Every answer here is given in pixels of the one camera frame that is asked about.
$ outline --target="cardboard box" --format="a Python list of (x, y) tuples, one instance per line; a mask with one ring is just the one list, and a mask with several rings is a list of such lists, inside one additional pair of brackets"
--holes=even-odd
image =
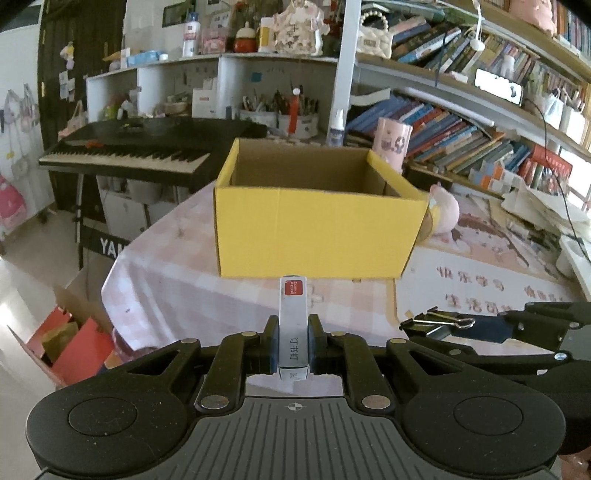
[(398, 278), (428, 204), (370, 150), (245, 139), (214, 200), (222, 277)]
[[(58, 387), (92, 377), (103, 366), (112, 368), (120, 363), (113, 351), (113, 327), (100, 302), (100, 287), (112, 264), (110, 259), (95, 257), (67, 288), (54, 286), (57, 306), (28, 342), (11, 330), (23, 350)], [(77, 333), (65, 339), (69, 341), (60, 345), (57, 353), (49, 355), (51, 359), (48, 358), (48, 334), (53, 332), (63, 338), (64, 327), (74, 321), (79, 327)]]

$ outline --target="pink bag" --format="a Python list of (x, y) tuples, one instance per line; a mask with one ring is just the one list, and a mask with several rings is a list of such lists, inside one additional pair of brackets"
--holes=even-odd
[(548, 35), (556, 33), (550, 0), (511, 0), (509, 13), (538, 27)]
[(0, 225), (13, 230), (26, 219), (25, 200), (18, 190), (0, 175)]

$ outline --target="floor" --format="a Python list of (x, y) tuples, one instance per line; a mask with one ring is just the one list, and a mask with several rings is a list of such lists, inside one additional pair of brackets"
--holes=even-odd
[[(0, 258), (0, 480), (27, 480), (39, 471), (25, 438), (27, 415), (54, 387), (7, 326), (28, 339), (55, 305), (52, 285), (66, 286), (78, 273), (72, 215), (28, 223), (6, 250)], [(255, 393), (273, 394), (263, 390)]]

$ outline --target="pink checkered tablecloth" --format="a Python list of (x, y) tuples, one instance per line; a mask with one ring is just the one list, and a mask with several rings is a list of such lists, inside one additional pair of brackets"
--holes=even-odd
[[(213, 184), (160, 219), (118, 257), (102, 289), (105, 309), (134, 350), (182, 338), (217, 345), (231, 333), (262, 332), (278, 314), (279, 279), (217, 273)], [(325, 331), (346, 330), (370, 345), (402, 336), (387, 319), (384, 281), (308, 280), (309, 312)]]

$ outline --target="white bottle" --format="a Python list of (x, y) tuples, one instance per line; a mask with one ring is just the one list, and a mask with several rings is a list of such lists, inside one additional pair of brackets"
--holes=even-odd
[(343, 109), (339, 108), (330, 123), (330, 131), (326, 137), (328, 147), (342, 147), (345, 140), (345, 121), (343, 119)]
[(183, 34), (183, 57), (193, 57), (199, 53), (199, 31), (201, 24), (197, 21), (197, 12), (189, 13)]

